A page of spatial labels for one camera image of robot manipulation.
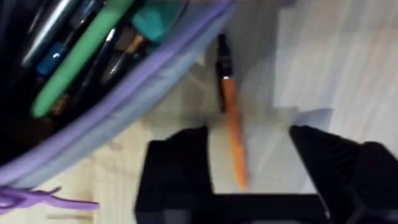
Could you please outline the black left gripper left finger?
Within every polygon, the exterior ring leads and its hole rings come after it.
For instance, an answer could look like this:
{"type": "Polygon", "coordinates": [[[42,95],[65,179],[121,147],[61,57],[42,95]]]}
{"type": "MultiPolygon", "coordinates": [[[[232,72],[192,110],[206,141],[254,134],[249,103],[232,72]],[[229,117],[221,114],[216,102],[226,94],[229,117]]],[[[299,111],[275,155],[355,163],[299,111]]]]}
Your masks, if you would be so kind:
{"type": "Polygon", "coordinates": [[[147,148],[136,197],[137,223],[216,223],[208,128],[187,128],[147,148]]]}

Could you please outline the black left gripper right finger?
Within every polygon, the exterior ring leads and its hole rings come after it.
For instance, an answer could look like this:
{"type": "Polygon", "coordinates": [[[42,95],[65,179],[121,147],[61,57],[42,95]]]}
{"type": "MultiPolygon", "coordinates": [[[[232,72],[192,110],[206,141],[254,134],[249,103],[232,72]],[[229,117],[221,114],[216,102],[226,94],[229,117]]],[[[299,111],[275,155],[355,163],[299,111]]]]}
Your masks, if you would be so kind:
{"type": "Polygon", "coordinates": [[[397,158],[383,144],[310,126],[289,135],[332,223],[397,223],[397,158]]]}

